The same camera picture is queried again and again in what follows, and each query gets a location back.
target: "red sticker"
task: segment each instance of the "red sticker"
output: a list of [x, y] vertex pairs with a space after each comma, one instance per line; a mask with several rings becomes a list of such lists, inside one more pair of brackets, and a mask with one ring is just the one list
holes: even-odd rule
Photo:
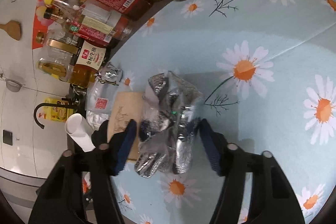
[[83, 59], [87, 59], [87, 57], [89, 56], [89, 53], [90, 53], [90, 52], [89, 52], [88, 50], [84, 50], [84, 51], [83, 51], [83, 54], [82, 54], [82, 58], [83, 58]]
[[95, 109], [105, 109], [107, 106], [107, 102], [109, 100], [105, 98], [97, 98]]

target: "silver foil bag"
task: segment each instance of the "silver foil bag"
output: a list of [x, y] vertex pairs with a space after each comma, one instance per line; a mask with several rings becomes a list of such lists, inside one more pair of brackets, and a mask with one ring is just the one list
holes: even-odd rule
[[157, 170], [182, 174], [192, 161], [203, 95], [169, 71], [148, 79], [135, 171], [149, 178]]

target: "cardboard piece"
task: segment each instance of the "cardboard piece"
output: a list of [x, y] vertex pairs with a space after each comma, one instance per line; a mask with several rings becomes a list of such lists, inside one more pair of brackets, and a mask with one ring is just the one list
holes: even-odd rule
[[128, 155], [128, 162], [136, 162], [138, 159], [138, 143], [139, 129], [143, 107], [142, 92], [119, 92], [114, 101], [111, 118], [107, 129], [107, 141], [114, 134], [123, 132], [128, 125], [130, 119], [137, 122], [137, 137], [133, 143], [131, 151]]

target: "barcode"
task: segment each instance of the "barcode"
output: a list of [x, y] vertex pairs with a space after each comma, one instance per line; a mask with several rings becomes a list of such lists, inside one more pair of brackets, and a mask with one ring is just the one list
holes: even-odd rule
[[126, 2], [123, 4], [124, 7], [128, 8], [135, 0], [126, 0]]
[[115, 31], [111, 31], [109, 34], [107, 34], [106, 37], [105, 37], [105, 39], [104, 39], [104, 42], [108, 42], [109, 43], [115, 33], [116, 33]]

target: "yellow packaging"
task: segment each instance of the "yellow packaging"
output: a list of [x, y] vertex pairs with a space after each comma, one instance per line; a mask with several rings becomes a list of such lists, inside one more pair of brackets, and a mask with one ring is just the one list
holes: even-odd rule
[[[49, 104], [61, 104], [61, 105], [69, 104], [68, 101], [63, 101], [55, 98], [46, 98], [44, 102]], [[39, 117], [43, 116], [44, 119], [58, 122], [66, 122], [67, 119], [74, 113], [73, 109], [63, 107], [44, 106], [43, 110], [44, 114], [40, 113]]]

